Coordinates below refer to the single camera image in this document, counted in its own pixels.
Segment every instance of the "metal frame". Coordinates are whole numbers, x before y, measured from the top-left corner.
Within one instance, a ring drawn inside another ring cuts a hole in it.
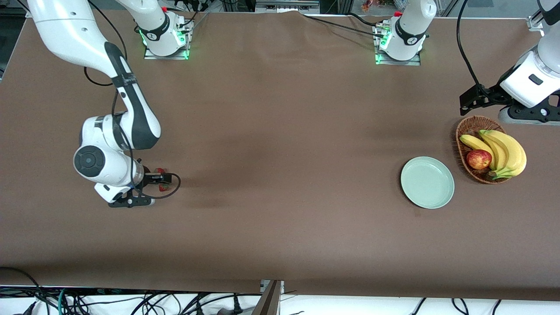
[[[282,280],[262,280],[261,287],[265,288],[259,302],[251,315],[278,315],[280,310],[280,296],[284,291]]]

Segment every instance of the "white floor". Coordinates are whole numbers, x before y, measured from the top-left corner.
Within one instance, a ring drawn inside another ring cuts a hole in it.
[[[213,299],[222,295],[212,294],[202,301]],[[87,297],[87,303],[115,301],[137,297],[138,299],[114,304],[98,304],[90,307],[91,315],[129,315],[134,307],[141,301],[140,295],[97,295]],[[195,294],[178,294],[177,298],[184,307]],[[259,297],[239,297],[240,305],[248,312],[254,307]],[[34,298],[3,298],[0,299],[0,315],[21,314],[34,301]],[[335,297],[319,295],[283,295],[281,302],[280,315],[292,315],[303,311],[301,315],[410,315],[420,298],[379,298],[379,297]],[[467,299],[465,300],[469,308],[470,315],[491,315],[492,307],[496,300]],[[160,304],[164,307],[167,315],[177,314],[179,305],[172,297],[168,297]],[[203,307],[205,315],[216,314],[221,308],[232,309],[233,300],[231,298],[216,301]],[[58,312],[51,307],[51,314]],[[460,315],[451,304],[451,299],[428,298],[420,308],[418,315]],[[496,315],[558,315],[560,314],[560,302],[539,302],[539,301],[519,301],[504,300],[496,310]],[[45,303],[38,303],[35,306],[33,315],[46,315]]]

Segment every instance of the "yellow banana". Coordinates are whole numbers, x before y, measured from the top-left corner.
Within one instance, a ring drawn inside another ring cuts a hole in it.
[[[525,154],[523,154],[522,157],[522,162],[521,165],[513,170],[513,171],[509,171],[509,172],[501,172],[501,173],[496,173],[496,172],[490,172],[490,176],[493,176],[492,179],[498,179],[498,178],[512,178],[514,176],[517,176],[519,174],[521,174],[521,172],[523,172],[525,170],[525,167],[527,166],[527,156]]]
[[[498,157],[498,166],[495,170],[494,178],[512,177],[519,175],[527,163],[527,157],[523,147],[513,137],[496,130],[481,130],[482,139],[490,148],[501,148],[505,152],[505,165],[501,167],[501,160]]]
[[[496,168],[492,168],[492,164],[493,163],[494,165],[496,164],[496,162],[494,161],[496,159],[494,157],[494,151],[492,151],[492,149],[486,143],[482,142],[482,140],[480,140],[479,138],[473,137],[471,135],[462,135],[459,137],[459,140],[461,140],[462,143],[468,145],[473,150],[484,150],[490,153],[490,155],[492,155],[492,161],[490,162],[490,169],[492,170],[496,169]]]
[[[506,162],[507,162],[506,151],[496,142],[484,138],[484,136],[482,136],[482,133],[484,131],[486,130],[480,130],[478,134],[482,137],[482,139],[484,139],[486,144],[490,147],[490,149],[494,153],[493,159],[490,162],[490,169],[494,171],[501,170],[506,166]]]

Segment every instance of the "mounting plate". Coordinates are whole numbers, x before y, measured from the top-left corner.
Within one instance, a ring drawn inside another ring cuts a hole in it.
[[[381,42],[387,40],[387,38],[391,36],[390,29],[391,27],[389,24],[389,20],[384,20],[383,22],[377,23],[377,25],[371,27],[371,30],[374,32],[374,34],[383,35],[382,38],[374,36],[375,64],[391,64],[393,66],[420,66],[419,53],[416,53],[410,60],[400,61],[391,58],[384,50],[379,48]]]

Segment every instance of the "metal bracket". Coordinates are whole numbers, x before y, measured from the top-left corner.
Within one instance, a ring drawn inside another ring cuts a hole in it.
[[[278,315],[280,310],[280,296],[284,293],[284,281],[261,280],[261,295],[259,302],[251,315]]]
[[[400,61],[391,58],[384,50],[380,48],[380,45],[385,44],[387,38],[391,36],[391,27],[389,20],[384,20],[381,23],[377,23],[375,26],[371,27],[374,34],[383,35],[382,38],[374,36],[374,47],[375,47],[375,64],[392,64],[395,66],[420,66],[420,53],[416,53],[414,57],[410,60]]]
[[[188,60],[190,55],[190,43],[193,40],[193,28],[194,28],[194,21],[190,21],[187,25],[185,25],[182,29],[179,30],[180,33],[184,34],[177,34],[179,40],[184,41],[185,45],[179,48],[175,53],[168,55],[168,56],[158,56],[153,54],[147,47],[146,51],[144,52],[144,59],[158,59],[158,60]]]
[[[543,13],[537,10],[533,15],[527,17],[525,21],[527,22],[527,27],[530,32],[540,32],[540,36],[544,36],[543,31]]]

